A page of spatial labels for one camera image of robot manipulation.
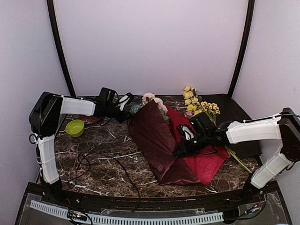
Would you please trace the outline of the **red wrapping paper sheet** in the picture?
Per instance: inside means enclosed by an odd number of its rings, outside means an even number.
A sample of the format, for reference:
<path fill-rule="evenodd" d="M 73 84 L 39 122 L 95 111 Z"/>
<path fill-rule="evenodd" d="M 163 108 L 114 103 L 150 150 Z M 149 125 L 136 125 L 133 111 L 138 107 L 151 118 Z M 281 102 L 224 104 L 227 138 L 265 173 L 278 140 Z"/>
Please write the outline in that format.
<path fill-rule="evenodd" d="M 187 125 L 189 121 L 172 108 L 167 110 L 169 122 L 165 121 L 155 101 L 144 105 L 129 122 L 131 138 L 145 156 L 159 185 L 208 185 L 214 177 L 199 179 L 184 157 L 173 155 L 182 138 L 176 127 Z"/>

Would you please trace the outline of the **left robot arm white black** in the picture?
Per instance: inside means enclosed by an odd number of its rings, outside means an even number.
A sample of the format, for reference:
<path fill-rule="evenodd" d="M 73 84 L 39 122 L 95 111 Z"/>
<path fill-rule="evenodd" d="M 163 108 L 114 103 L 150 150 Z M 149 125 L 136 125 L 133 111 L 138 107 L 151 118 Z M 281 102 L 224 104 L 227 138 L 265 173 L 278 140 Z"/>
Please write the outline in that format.
<path fill-rule="evenodd" d="M 63 114 L 107 117 L 119 123 L 131 118 L 131 113 L 125 110 L 125 105 L 131 103 L 134 96 L 127 93 L 121 99 L 115 100 L 116 92 L 103 88 L 96 97 L 69 97 L 50 92 L 43 92 L 32 109 L 29 122 L 34 143 L 39 153 L 37 161 L 41 175 L 46 184 L 53 185 L 60 180 L 57 171 L 54 139 Z"/>

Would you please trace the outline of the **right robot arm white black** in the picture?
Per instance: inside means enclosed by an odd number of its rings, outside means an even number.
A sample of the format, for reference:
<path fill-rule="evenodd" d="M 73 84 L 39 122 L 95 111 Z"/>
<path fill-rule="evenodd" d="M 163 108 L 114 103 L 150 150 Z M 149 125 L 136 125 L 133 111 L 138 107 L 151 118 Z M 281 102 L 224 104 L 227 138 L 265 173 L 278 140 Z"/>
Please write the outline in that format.
<path fill-rule="evenodd" d="M 300 117 L 291 108 L 272 116 L 227 121 L 219 126 L 208 115 L 200 113 L 189 125 L 178 125 L 177 130 L 183 137 L 173 152 L 177 157 L 197 154 L 209 146 L 225 147 L 253 141 L 259 141 L 263 153 L 274 148 L 240 191 L 239 199 L 243 203 L 250 203 L 259 189 L 300 160 Z"/>

